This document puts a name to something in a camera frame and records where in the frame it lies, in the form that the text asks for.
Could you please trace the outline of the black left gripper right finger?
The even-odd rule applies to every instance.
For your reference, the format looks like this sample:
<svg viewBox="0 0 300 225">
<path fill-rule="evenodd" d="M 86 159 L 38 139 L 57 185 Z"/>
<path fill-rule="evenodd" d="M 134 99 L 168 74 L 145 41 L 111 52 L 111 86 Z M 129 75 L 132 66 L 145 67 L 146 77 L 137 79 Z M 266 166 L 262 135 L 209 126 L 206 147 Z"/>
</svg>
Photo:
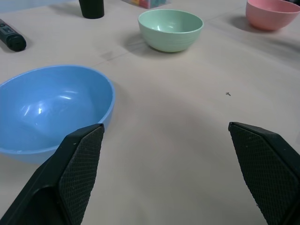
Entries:
<svg viewBox="0 0 300 225">
<path fill-rule="evenodd" d="M 269 225 L 300 223 L 300 156 L 279 134 L 228 126 L 243 179 Z"/>
</svg>

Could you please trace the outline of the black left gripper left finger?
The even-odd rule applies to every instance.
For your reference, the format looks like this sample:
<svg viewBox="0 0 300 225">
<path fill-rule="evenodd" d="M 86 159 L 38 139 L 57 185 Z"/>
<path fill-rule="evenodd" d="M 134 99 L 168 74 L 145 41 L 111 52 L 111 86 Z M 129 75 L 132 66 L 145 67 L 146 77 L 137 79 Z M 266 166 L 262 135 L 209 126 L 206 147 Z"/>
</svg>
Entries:
<svg viewBox="0 0 300 225">
<path fill-rule="evenodd" d="M 2 225 L 79 225 L 95 184 L 105 127 L 68 134 L 31 176 L 0 220 Z"/>
</svg>

